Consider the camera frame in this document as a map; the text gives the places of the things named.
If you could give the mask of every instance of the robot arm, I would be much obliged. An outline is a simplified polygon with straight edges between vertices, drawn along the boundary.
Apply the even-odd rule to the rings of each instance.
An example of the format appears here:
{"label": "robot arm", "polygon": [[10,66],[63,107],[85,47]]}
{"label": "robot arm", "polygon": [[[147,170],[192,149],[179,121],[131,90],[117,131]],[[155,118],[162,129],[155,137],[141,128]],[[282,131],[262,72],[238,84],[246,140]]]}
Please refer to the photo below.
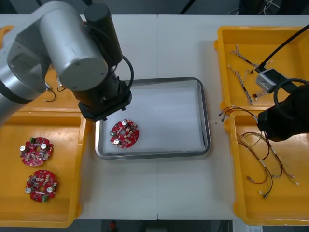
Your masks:
{"label": "robot arm", "polygon": [[[309,25],[287,39],[255,69],[259,73],[256,83],[265,92],[274,92],[275,103],[275,106],[259,113],[257,126],[266,133],[268,139],[275,142],[286,140],[296,134],[309,133],[309,83],[303,79],[287,79],[275,69],[265,70],[264,66],[274,54],[307,29]],[[292,82],[304,85],[297,87]],[[279,103],[280,88],[290,95]]]}
{"label": "robot arm", "polygon": [[[3,38],[0,50],[0,123],[45,92],[52,63],[60,82],[80,101],[84,117],[106,116],[130,104],[133,68],[122,55],[106,5],[94,4],[86,23],[70,5],[44,4]],[[131,70],[129,86],[113,66],[124,59]]]}

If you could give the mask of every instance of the yellow plastic tray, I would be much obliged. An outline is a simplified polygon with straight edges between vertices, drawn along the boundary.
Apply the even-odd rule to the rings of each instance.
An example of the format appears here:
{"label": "yellow plastic tray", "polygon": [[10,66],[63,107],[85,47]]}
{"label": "yellow plastic tray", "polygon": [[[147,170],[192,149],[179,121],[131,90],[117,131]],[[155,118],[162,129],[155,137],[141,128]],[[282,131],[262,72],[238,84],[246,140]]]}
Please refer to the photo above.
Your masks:
{"label": "yellow plastic tray", "polygon": [[[222,108],[235,105],[248,110],[265,110],[274,105],[273,94],[267,94],[254,101],[254,105],[248,105],[247,97],[228,65],[238,70],[244,78],[245,70],[252,70],[253,65],[247,63],[231,51],[235,45],[239,46],[240,53],[249,61],[260,64],[271,52],[282,44],[291,35],[301,28],[296,27],[221,27],[218,30],[218,40],[214,46],[218,52],[221,88]],[[272,59],[273,62],[267,68],[275,68],[287,78],[300,78],[309,80],[309,31],[291,41],[281,49]],[[255,83],[257,72],[247,76],[245,87],[252,96],[259,86]],[[288,94],[279,91],[279,101],[284,100]]]}
{"label": "yellow plastic tray", "polygon": [[[309,135],[296,135],[279,143],[270,142],[287,172],[296,177],[299,185],[292,184],[285,175],[273,178],[273,189],[263,199],[259,191],[265,193],[267,184],[254,184],[247,179],[250,176],[262,181],[265,178],[263,167],[250,151],[237,143],[236,134],[259,132],[256,121],[246,112],[233,112],[225,121],[225,130],[234,163],[234,213],[248,225],[309,225]],[[246,141],[254,144],[257,138],[247,137]],[[267,146],[262,141],[253,149],[260,158],[267,154]],[[272,174],[280,174],[280,165],[272,154],[265,164]]]}
{"label": "yellow plastic tray", "polygon": [[[0,127],[0,226],[64,228],[78,217],[86,125],[80,113],[17,112]],[[19,156],[30,137],[54,144],[52,157],[39,167],[24,165]],[[59,182],[55,198],[46,203],[25,193],[27,177],[40,169],[53,172]]]}

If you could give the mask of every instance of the metal tray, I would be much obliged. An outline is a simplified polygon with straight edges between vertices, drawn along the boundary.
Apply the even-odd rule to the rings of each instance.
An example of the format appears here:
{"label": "metal tray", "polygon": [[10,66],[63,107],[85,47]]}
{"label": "metal tray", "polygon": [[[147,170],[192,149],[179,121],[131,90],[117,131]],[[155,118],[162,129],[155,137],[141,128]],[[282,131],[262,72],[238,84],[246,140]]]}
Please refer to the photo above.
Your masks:
{"label": "metal tray", "polygon": [[[193,77],[135,80],[132,102],[107,121],[96,123],[95,149],[104,160],[200,156],[211,145],[204,89]],[[131,148],[113,146],[108,135],[123,119],[137,123],[140,137]]]}

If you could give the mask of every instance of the table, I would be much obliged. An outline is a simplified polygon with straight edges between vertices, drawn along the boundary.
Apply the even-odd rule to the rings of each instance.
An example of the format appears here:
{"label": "table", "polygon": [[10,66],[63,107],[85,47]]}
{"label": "table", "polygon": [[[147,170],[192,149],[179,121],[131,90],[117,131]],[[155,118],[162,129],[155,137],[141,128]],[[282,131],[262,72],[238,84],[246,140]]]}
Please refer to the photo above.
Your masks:
{"label": "table", "polygon": [[[0,27],[26,19],[27,15],[0,15]],[[80,219],[236,219],[228,139],[218,117],[222,98],[213,49],[217,29],[304,26],[309,16],[114,15],[113,21],[136,79],[193,76],[203,83],[211,149],[201,157],[103,161],[89,136]],[[123,62],[117,74],[129,79]]]}

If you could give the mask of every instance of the red circuit board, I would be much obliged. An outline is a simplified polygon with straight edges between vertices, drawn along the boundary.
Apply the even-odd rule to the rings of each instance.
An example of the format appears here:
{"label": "red circuit board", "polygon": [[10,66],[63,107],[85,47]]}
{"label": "red circuit board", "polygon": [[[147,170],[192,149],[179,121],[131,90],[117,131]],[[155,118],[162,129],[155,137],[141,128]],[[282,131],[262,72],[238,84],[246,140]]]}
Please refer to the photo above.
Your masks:
{"label": "red circuit board", "polygon": [[36,202],[46,202],[54,198],[58,182],[56,176],[47,170],[38,170],[27,178],[26,193]]}
{"label": "red circuit board", "polygon": [[127,119],[124,121],[117,122],[110,132],[112,144],[119,148],[129,148],[133,146],[140,135],[140,131],[137,129],[137,124],[135,122]]}
{"label": "red circuit board", "polygon": [[23,158],[22,162],[31,167],[36,167],[43,164],[48,160],[53,152],[53,144],[45,138],[30,138],[25,146],[20,147],[20,157]]}

